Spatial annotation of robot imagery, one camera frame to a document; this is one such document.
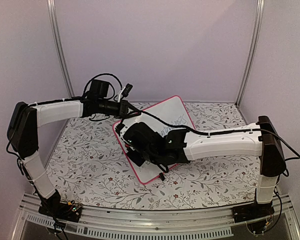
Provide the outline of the pink framed whiteboard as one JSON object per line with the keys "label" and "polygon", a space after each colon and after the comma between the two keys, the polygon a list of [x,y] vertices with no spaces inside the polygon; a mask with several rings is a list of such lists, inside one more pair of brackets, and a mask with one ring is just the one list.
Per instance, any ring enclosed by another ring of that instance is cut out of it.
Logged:
{"label": "pink framed whiteboard", "polygon": [[[195,129],[195,125],[186,109],[186,106],[182,99],[178,95],[174,95],[168,99],[165,99],[159,103],[153,104],[143,109],[164,122],[171,125],[185,125]],[[130,127],[133,123],[144,122],[153,131],[159,133],[162,137],[167,135],[172,130],[171,127],[162,124],[154,118],[142,114],[137,117],[126,119],[123,123]],[[146,185],[163,174],[164,172],[156,165],[150,162],[144,162],[141,166],[137,166],[129,157],[127,158],[137,180],[140,184]]]}

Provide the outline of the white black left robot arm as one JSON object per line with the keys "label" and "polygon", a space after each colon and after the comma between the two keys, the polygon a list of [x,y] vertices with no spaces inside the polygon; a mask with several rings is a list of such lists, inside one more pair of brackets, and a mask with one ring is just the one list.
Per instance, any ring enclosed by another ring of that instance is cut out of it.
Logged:
{"label": "white black left robot arm", "polygon": [[58,201],[60,194],[41,159],[40,129],[56,122],[98,114],[126,117],[133,106],[125,98],[133,85],[127,83],[118,93],[108,96],[110,86],[107,81],[92,79],[80,96],[34,103],[20,101],[14,107],[7,129],[6,151],[16,156],[21,174],[33,186],[37,195],[46,200],[44,207],[53,217],[60,217],[65,210],[64,205]]}

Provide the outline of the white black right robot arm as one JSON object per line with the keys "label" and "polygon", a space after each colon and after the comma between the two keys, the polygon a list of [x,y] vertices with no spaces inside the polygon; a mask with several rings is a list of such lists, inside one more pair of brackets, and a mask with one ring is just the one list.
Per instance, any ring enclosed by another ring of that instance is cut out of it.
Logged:
{"label": "white black right robot arm", "polygon": [[255,156],[260,160],[255,202],[249,206],[252,218],[259,218],[268,210],[278,177],[286,170],[280,139],[267,116],[260,116],[256,123],[202,132],[185,125],[172,125],[161,136],[145,122],[125,123],[115,127],[115,132],[127,147],[127,156],[136,165],[149,162],[162,172],[169,166],[185,164],[209,157]]}

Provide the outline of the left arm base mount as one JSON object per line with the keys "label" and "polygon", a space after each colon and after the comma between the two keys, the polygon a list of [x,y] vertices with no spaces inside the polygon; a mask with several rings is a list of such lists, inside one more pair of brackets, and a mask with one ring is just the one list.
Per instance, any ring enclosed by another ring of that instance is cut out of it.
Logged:
{"label": "left arm base mount", "polygon": [[81,203],[42,201],[38,212],[42,215],[53,217],[60,220],[78,223],[82,215]]}

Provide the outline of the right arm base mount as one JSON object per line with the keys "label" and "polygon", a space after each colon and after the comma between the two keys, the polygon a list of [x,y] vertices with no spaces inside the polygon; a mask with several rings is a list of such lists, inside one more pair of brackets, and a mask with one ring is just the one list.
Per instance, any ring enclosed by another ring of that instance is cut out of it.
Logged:
{"label": "right arm base mount", "polygon": [[235,223],[242,223],[259,218],[264,218],[275,213],[273,201],[270,203],[252,203],[234,206],[231,208],[232,217]]}

